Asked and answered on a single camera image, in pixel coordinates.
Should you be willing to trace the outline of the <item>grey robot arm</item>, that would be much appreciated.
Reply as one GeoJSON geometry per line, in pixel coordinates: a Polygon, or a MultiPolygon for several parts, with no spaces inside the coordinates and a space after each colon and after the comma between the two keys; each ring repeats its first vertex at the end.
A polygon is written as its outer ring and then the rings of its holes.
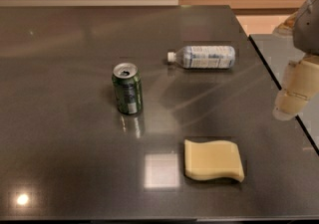
{"type": "Polygon", "coordinates": [[[290,120],[319,93],[319,0],[306,0],[283,26],[289,27],[294,47],[304,53],[286,66],[274,103],[273,115],[290,120]]]}

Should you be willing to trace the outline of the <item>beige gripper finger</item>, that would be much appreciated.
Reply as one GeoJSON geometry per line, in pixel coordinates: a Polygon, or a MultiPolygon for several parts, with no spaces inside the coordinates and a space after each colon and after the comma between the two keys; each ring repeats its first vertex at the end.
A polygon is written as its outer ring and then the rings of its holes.
{"type": "Polygon", "coordinates": [[[273,115],[291,120],[319,93],[319,56],[306,54],[300,61],[290,61],[285,68],[282,89],[277,94],[273,115]]]}

